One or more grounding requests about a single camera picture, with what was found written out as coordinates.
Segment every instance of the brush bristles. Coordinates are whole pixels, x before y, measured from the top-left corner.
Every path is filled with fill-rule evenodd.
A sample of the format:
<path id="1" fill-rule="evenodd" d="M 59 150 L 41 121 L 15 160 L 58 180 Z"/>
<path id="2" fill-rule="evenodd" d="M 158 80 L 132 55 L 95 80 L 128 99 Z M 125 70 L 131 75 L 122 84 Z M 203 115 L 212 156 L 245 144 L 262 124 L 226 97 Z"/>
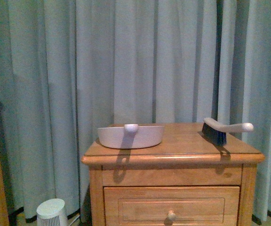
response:
<path id="1" fill-rule="evenodd" d="M 226 133 L 215 130 L 206 123 L 203 124 L 202 133 L 210 139 L 214 145 L 223 146 L 226 144 Z"/>

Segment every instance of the wooden drawer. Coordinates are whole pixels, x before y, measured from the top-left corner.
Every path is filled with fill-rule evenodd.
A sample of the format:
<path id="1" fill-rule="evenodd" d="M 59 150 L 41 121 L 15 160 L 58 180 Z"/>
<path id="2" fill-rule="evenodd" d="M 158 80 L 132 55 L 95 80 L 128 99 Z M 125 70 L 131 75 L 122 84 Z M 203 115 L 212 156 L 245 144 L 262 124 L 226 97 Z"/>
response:
<path id="1" fill-rule="evenodd" d="M 240 185 L 241 165 L 103 167 L 103 186 Z"/>
<path id="2" fill-rule="evenodd" d="M 236 226 L 239 187 L 105 187 L 107 226 Z"/>

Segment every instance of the dustpan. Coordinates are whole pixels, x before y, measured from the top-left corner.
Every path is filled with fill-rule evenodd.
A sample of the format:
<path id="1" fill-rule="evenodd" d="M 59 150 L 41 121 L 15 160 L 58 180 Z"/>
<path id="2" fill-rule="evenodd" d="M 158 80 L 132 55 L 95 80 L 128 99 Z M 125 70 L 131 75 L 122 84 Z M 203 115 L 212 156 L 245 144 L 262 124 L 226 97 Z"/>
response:
<path id="1" fill-rule="evenodd" d="M 164 126 L 139 126 L 98 128 L 100 143 L 116 149 L 136 149 L 156 146 L 162 141 Z"/>

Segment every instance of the curtain fold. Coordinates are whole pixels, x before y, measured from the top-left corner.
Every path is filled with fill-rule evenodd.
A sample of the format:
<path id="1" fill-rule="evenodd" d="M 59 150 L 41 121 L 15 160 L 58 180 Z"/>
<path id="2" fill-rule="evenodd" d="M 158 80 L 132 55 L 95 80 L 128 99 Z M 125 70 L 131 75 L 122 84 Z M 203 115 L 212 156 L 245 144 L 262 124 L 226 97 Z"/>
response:
<path id="1" fill-rule="evenodd" d="M 80 157 L 112 123 L 251 122 L 255 214 L 271 211 L 271 2 L 0 0 L 0 156 L 9 213 L 90 209 Z"/>

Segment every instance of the white space heater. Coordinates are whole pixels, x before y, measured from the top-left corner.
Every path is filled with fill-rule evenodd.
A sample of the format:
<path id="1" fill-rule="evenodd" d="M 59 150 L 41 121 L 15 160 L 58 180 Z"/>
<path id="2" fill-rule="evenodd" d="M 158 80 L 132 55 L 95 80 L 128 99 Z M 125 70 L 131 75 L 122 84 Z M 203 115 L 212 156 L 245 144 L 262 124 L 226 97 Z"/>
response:
<path id="1" fill-rule="evenodd" d="M 62 199 L 47 200 L 39 205 L 36 212 L 37 226 L 69 226 Z"/>

